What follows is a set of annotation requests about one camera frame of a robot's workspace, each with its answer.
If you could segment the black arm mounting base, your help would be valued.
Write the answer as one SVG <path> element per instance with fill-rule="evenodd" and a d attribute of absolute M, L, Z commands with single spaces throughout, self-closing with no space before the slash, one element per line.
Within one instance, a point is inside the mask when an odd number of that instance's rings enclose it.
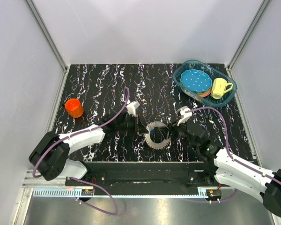
<path fill-rule="evenodd" d="M 203 162 L 88 162 L 82 180 L 100 186 L 114 183 L 179 183 L 217 187 L 219 183 Z"/>

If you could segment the pink plate under blue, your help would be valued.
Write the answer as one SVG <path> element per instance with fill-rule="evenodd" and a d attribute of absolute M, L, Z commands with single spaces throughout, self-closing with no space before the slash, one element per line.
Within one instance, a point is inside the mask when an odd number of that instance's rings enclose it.
<path fill-rule="evenodd" d="M 197 93 L 197 95 L 199 95 L 199 96 L 202 97 L 202 98 L 205 98 L 205 97 L 207 97 L 208 95 L 210 95 L 210 93 L 211 93 L 211 89 L 208 89 L 208 90 L 205 91 L 205 92 Z"/>

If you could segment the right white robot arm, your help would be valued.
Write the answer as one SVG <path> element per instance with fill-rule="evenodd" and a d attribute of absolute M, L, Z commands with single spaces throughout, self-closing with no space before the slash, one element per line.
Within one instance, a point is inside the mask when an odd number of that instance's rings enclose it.
<path fill-rule="evenodd" d="M 170 125 L 153 122 L 148 125 L 148 130 L 150 135 L 157 133 L 165 141 L 173 138 L 186 141 L 198 158 L 208 165 L 208 171 L 203 174 L 207 185 L 219 183 L 240 190 L 281 217 L 281 169 L 274 172 L 227 152 L 208 139 L 204 128 L 191 122 Z"/>

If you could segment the yellow ceramic mug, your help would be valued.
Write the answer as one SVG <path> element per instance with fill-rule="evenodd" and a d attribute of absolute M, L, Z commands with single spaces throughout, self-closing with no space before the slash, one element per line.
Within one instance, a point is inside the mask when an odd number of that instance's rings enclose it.
<path fill-rule="evenodd" d="M 231 91 L 232 88 L 233 83 L 227 82 L 223 78 L 216 78 L 212 85 L 211 96 L 216 100 L 221 99 L 227 92 Z"/>

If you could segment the orange plastic cup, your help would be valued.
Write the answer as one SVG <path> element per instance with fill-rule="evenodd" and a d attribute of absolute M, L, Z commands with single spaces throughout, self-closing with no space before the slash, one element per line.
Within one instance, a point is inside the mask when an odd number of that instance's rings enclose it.
<path fill-rule="evenodd" d="M 76 98 L 72 98 L 66 101 L 65 110 L 72 118 L 75 119 L 81 117 L 84 113 L 81 102 Z"/>

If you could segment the teal transparent plastic basket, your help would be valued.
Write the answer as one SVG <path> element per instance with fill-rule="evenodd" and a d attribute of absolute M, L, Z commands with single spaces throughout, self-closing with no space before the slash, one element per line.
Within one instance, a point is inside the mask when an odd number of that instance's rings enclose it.
<path fill-rule="evenodd" d="M 223 78 L 227 82 L 233 83 L 233 88 L 231 91 L 227 92 L 221 99 L 218 100 L 212 98 L 211 93 L 207 97 L 200 97 L 199 95 L 197 95 L 196 92 L 190 91 L 189 89 L 185 88 L 180 82 L 181 74 L 189 69 L 197 69 L 207 73 L 212 79 L 212 83 L 216 78 Z M 205 106 L 211 106 L 214 108 L 220 108 L 227 105 L 232 100 L 237 90 L 236 82 L 228 76 L 225 66 L 223 64 L 207 64 L 199 60 L 185 61 L 174 71 L 173 80 L 180 92 L 186 94 L 190 98 L 202 103 Z"/>

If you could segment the blue polka dot plate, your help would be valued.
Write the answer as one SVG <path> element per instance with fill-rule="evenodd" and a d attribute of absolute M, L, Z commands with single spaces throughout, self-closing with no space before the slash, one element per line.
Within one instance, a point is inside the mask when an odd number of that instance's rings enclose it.
<path fill-rule="evenodd" d="M 210 76 L 197 69 L 189 69 L 181 74 L 180 82 L 190 91 L 201 93 L 205 92 L 212 86 L 212 79 Z"/>

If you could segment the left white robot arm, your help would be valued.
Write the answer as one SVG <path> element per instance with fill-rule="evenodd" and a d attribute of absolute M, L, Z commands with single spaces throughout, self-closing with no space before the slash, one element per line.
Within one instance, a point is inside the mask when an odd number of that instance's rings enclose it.
<path fill-rule="evenodd" d="M 68 159 L 68 156 L 86 146 L 101 143 L 109 134 L 125 131 L 133 135 L 145 135 L 150 132 L 144 118 L 126 112 L 108 114 L 99 124 L 67 134 L 47 132 L 29 156 L 34 166 L 33 178 L 43 177 L 46 181 L 59 176 L 74 177 L 85 186 L 91 182 L 92 174 L 81 161 Z"/>

